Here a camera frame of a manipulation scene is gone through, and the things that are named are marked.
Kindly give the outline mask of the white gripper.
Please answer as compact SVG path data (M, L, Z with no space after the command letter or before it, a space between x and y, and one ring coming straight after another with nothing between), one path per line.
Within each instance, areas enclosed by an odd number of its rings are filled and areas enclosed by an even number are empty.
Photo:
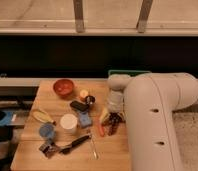
M113 91L109 92L107 98L107 108L104 107L102 113L99 117L99 122L102 124L110 113L119 113L123 110L123 99L124 95L121 91Z

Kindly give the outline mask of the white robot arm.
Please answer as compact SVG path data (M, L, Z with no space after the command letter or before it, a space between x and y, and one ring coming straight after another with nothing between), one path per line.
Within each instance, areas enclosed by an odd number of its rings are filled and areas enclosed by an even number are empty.
M198 100L188 73L112 74L107 108L125 113L132 171L183 171L172 112Z

